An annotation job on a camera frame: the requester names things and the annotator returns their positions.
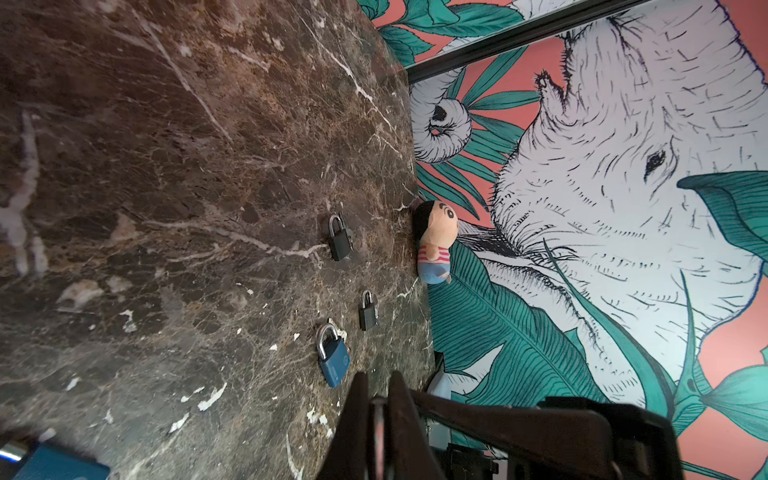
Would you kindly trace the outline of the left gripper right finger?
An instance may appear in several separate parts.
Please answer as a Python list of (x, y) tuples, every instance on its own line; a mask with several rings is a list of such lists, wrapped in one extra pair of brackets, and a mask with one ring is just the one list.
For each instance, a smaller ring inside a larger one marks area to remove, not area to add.
[(394, 371), (388, 385), (388, 423), (395, 479), (444, 479), (430, 448), (403, 375)]

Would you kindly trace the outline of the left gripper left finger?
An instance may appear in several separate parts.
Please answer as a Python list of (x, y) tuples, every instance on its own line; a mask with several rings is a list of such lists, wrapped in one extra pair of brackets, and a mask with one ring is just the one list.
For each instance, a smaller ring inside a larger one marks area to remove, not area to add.
[(358, 372), (353, 377), (317, 480), (366, 478), (369, 405), (368, 377)]

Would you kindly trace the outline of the blue padlock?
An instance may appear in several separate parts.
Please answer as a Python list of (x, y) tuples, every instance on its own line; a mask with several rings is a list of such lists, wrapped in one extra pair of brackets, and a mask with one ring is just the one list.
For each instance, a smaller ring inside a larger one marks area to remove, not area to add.
[(105, 480), (111, 469), (57, 447), (8, 441), (1, 446), (1, 478), (10, 480)]
[(317, 333), (316, 350), (319, 368), (331, 388), (341, 385), (350, 365), (344, 338), (337, 328), (326, 323)]

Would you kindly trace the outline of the black padlock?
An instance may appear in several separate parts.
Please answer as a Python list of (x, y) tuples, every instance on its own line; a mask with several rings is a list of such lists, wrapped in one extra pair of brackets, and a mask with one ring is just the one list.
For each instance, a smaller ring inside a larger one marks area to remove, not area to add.
[(377, 304), (370, 290), (365, 290), (362, 294), (359, 307), (359, 322), (360, 328), (363, 331), (371, 330), (378, 324)]
[(343, 218), (334, 214), (329, 218), (329, 245), (332, 258), (341, 261), (349, 256), (352, 251), (351, 241), (343, 221)]

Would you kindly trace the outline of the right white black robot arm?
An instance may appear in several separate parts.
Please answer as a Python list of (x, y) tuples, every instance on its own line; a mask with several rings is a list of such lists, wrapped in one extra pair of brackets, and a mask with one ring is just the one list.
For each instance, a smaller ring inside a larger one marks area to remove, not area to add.
[(530, 479), (682, 479), (671, 422), (629, 404), (548, 397), (537, 407), (467, 405), (412, 393), (417, 410), (508, 455)]

